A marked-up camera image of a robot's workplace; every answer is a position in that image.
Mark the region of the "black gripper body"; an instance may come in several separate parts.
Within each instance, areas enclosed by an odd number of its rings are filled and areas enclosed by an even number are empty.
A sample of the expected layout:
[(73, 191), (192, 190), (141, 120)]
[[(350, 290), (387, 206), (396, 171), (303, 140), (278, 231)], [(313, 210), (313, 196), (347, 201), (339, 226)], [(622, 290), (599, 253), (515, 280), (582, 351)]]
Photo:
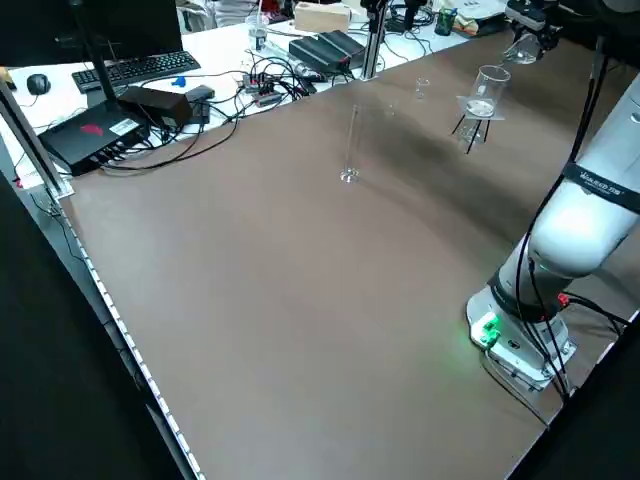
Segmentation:
[(562, 29), (562, 19), (556, 14), (544, 14), (534, 18), (536, 36), (553, 36)]

